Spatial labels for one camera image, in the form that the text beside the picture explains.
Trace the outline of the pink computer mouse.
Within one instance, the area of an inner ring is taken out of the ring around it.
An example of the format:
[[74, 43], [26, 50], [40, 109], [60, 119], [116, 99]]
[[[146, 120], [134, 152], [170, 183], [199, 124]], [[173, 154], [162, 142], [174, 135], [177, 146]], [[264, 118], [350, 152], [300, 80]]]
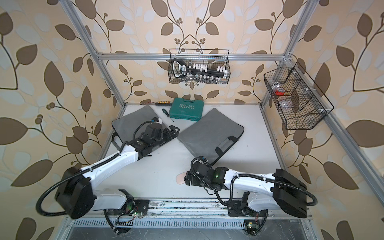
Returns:
[[177, 181], [178, 185], [185, 185], [186, 184], [186, 182], [185, 182], [186, 175], [187, 175], [187, 172], [183, 172], [183, 173], [177, 175], [176, 181]]

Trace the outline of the grey laptop bag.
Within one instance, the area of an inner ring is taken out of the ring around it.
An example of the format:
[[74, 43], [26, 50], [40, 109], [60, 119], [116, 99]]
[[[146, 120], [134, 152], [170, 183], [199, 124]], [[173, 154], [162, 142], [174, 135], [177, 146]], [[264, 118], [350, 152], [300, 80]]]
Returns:
[[243, 135], [245, 129], [216, 108], [183, 130], [178, 140], [195, 157], [203, 156], [215, 165]]
[[142, 107], [141, 109], [112, 122], [115, 131], [113, 134], [113, 144], [120, 153], [124, 153], [127, 150], [126, 146], [131, 146], [135, 130], [144, 122], [158, 122], [162, 124], [163, 128], [166, 128], [163, 124], [163, 120], [150, 106]]

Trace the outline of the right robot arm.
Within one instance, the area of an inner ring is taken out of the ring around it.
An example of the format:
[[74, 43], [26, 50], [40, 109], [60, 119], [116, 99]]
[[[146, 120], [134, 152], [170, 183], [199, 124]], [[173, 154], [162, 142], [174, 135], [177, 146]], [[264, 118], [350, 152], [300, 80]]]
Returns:
[[194, 160], [184, 177], [187, 186], [211, 190], [221, 205], [229, 207], [236, 190], [243, 191], [240, 211], [252, 215], [267, 210], [282, 210], [286, 214], [305, 219], [307, 208], [318, 204], [307, 186], [283, 169], [273, 174], [256, 175], [217, 167]]

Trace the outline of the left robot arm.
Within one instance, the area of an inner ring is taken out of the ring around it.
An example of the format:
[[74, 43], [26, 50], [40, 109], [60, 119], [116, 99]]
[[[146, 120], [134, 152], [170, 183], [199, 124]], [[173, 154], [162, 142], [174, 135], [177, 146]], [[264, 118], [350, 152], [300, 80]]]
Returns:
[[[167, 128], [154, 120], [142, 125], [146, 127], [145, 131], [131, 141], [124, 142], [115, 154], [79, 170], [74, 167], [67, 169], [62, 179], [39, 197], [37, 213], [45, 217], [68, 215], [76, 220], [91, 211], [130, 212], [135, 205], [134, 197], [125, 189], [100, 191], [97, 187], [127, 165], [150, 156], [153, 150], [177, 138], [180, 132], [174, 125]], [[56, 202], [63, 208], [62, 212], [51, 213], [42, 208], [44, 199], [53, 191], [56, 192]]]

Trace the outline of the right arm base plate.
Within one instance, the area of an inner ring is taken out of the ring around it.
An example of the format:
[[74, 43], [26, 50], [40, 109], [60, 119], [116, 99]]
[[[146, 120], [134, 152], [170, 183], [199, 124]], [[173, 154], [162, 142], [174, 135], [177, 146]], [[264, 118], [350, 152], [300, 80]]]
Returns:
[[232, 200], [228, 206], [228, 215], [230, 217], [265, 217], [269, 214], [266, 210], [262, 210], [260, 212], [251, 210], [248, 207], [248, 203], [245, 201]]

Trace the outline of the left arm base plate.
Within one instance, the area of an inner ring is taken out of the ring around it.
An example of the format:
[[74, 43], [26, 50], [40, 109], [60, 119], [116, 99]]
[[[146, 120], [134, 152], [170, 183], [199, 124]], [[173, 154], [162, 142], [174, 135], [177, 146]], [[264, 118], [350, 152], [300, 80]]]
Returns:
[[139, 219], [143, 218], [149, 210], [149, 203], [149, 200], [133, 200], [129, 215]]

